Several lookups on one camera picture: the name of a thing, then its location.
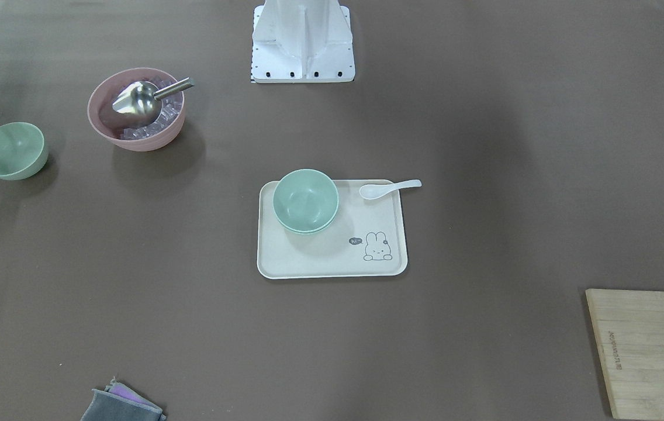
white tray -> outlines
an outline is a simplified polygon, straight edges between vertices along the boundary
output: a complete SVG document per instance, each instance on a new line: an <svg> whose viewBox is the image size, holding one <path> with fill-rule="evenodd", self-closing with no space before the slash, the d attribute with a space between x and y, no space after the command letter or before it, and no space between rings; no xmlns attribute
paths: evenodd
<svg viewBox="0 0 664 421"><path fill-rule="evenodd" d="M407 267L399 191L364 200L364 184L388 180L335 180L340 192L337 216L316 234L295 234L278 222L272 196L278 181L260 191L257 269L268 279L391 277Z"/></svg>

scoop handle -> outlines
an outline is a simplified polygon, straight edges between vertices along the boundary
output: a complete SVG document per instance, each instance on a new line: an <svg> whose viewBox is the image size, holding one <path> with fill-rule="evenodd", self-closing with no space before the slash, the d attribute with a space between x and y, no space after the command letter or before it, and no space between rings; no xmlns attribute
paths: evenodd
<svg viewBox="0 0 664 421"><path fill-rule="evenodd" d="M166 98L166 96L184 91L185 89L191 88L192 86L194 86L194 80L191 77L188 77L184 80L179 80L179 82L176 82L173 85L169 85L163 89L158 89L158 91L155 91L153 94L153 98L160 101L161 99Z"/></svg>

bunny illustration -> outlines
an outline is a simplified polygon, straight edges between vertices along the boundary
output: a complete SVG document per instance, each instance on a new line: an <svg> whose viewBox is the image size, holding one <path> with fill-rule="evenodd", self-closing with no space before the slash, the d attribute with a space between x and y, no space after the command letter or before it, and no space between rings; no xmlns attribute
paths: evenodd
<svg viewBox="0 0 664 421"><path fill-rule="evenodd" d="M369 232L366 235L366 255L364 260L392 260L392 248L383 232Z"/></svg>

green object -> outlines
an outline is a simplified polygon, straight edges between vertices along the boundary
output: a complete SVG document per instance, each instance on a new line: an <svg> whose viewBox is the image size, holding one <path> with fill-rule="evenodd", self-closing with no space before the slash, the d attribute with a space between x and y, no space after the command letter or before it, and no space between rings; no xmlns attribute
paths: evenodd
<svg viewBox="0 0 664 421"><path fill-rule="evenodd" d="M272 207L278 221L299 234L319 232L337 214L340 194L325 173L296 170L284 176L275 187Z"/></svg>
<svg viewBox="0 0 664 421"><path fill-rule="evenodd" d="M31 123L7 123L0 126L0 178L22 180L37 173L46 164L49 147L44 135Z"/></svg>

gray cloth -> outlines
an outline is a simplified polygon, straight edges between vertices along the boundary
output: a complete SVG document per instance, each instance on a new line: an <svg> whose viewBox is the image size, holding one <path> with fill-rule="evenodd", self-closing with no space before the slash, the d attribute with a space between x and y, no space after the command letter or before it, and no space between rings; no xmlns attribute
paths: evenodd
<svg viewBox="0 0 664 421"><path fill-rule="evenodd" d="M144 399L144 403L135 402L108 392L115 384L117 389L132 391L121 383L115 383L115 381L111 383L106 387L107 391L92 390L94 399L80 421L166 421L163 410L152 402Z"/></svg>

